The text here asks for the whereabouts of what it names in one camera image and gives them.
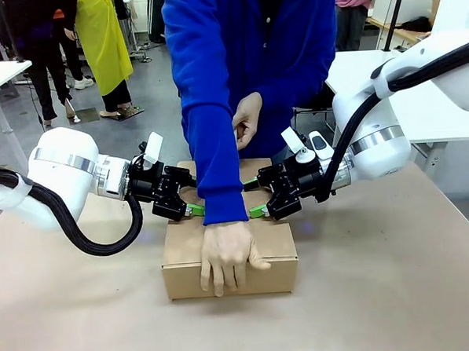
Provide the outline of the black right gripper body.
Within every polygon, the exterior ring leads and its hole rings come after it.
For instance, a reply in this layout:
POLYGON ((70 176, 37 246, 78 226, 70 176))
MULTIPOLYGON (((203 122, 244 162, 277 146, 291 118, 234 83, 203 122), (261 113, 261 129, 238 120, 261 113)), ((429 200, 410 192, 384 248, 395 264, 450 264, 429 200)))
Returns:
POLYGON ((300 198, 313 196, 318 203, 323 203, 330 197, 332 184, 326 181, 325 172, 318 158, 308 163, 286 159, 284 169, 291 183, 299 190, 300 198))

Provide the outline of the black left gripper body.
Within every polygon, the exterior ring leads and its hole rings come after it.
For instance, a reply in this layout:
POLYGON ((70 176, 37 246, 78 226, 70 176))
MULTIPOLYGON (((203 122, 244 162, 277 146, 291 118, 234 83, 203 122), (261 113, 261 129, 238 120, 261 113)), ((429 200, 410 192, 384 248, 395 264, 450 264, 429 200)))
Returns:
POLYGON ((163 163, 155 163, 148 169, 144 169, 141 164, 132 164, 128 172, 129 199, 145 203, 170 204, 172 191, 164 189, 163 183, 169 172, 170 167, 163 163))

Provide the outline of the person's left hand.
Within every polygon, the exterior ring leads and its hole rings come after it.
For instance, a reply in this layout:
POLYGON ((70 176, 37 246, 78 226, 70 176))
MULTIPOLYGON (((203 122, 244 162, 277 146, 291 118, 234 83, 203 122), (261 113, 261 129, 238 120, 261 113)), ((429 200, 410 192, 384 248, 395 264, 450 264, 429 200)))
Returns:
POLYGON ((237 149, 243 150, 257 133, 262 97, 258 92, 248 94, 240 100, 236 113, 233 116, 233 129, 235 130, 237 149))

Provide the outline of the person's right hand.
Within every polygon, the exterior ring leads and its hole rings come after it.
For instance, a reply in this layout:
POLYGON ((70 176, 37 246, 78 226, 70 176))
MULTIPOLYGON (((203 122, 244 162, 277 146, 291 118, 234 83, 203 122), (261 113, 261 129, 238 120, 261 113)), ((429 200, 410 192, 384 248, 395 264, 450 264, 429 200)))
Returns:
POLYGON ((261 257, 245 221, 207 225, 200 251, 201 288, 207 291, 213 286, 218 298, 226 288, 235 291, 247 283, 247 265, 259 270, 271 267, 261 257))

